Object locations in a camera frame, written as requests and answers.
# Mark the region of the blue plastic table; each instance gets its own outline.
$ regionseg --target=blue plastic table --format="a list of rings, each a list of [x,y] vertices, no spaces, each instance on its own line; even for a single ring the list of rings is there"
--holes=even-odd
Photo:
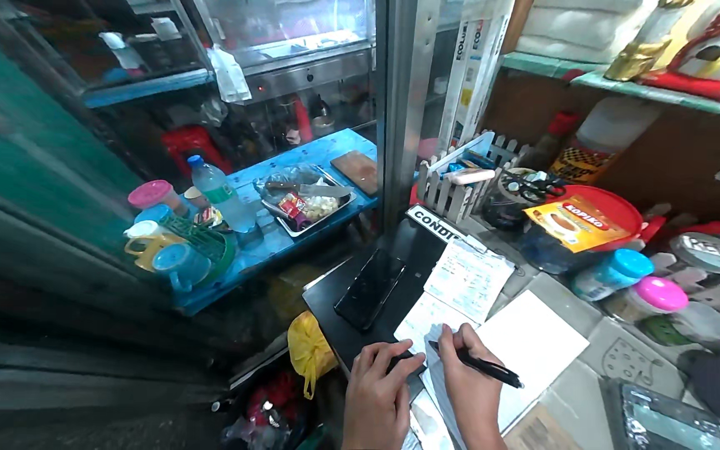
[[[371,159],[377,159],[377,147],[371,141],[361,137],[350,129],[340,130],[305,145],[288,150],[285,153],[266,159],[252,167],[228,175],[230,184],[241,196],[241,200],[259,210],[263,207],[260,195],[252,186],[254,179],[266,177],[276,170],[296,164],[316,164],[325,169],[333,178],[346,186],[355,186],[349,179],[330,165],[330,161],[352,150],[358,150]],[[335,212],[305,234],[291,238],[282,226],[275,221],[276,230],[265,236],[263,243],[252,250],[240,250],[230,268],[217,280],[195,287],[193,292],[175,294],[175,308],[184,315],[192,316],[202,311],[212,302],[232,291],[242,282],[258,273],[266,265],[282,258],[296,248],[317,240],[328,230],[347,222],[362,211],[377,205],[377,198],[370,198],[355,186],[357,198],[341,210]]]

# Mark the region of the blue plastic mug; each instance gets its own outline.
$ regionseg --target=blue plastic mug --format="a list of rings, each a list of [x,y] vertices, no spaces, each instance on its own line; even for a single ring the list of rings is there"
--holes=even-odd
[[[175,291],[190,292],[205,279],[212,262],[188,243],[175,243],[160,250],[152,260],[157,273],[168,276]]]

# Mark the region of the hand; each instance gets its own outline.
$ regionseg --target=hand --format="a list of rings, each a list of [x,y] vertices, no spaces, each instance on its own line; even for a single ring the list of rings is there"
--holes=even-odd
[[[466,366],[458,359],[457,348],[468,348],[469,354],[491,363],[504,366],[502,362],[479,339],[468,323],[452,334],[449,325],[443,324],[438,340],[446,393],[455,410],[457,427],[469,450],[506,449],[499,432],[499,395],[502,382]]]
[[[407,375],[424,362],[424,353],[400,360],[385,375],[390,359],[412,347],[413,341],[366,345],[355,358],[343,416],[344,450],[399,450],[410,427]]]

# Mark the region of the hanging plastic bag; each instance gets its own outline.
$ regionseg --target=hanging plastic bag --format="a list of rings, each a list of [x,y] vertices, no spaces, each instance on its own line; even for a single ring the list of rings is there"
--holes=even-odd
[[[305,377],[305,398],[313,400],[315,381],[338,365],[313,313],[302,312],[288,327],[290,363]]]
[[[218,85],[218,92],[221,99],[227,103],[240,103],[243,100],[250,100],[252,93],[246,84],[243,70],[235,62],[235,57],[222,50],[221,46],[207,49],[210,57],[210,64],[215,70],[215,81]]]

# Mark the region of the yellow plastic bag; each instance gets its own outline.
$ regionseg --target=yellow plastic bag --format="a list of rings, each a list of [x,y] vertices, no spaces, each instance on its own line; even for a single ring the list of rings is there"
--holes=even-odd
[[[313,313],[302,312],[288,327],[290,363],[305,377],[305,398],[313,400],[315,380],[338,365]]]

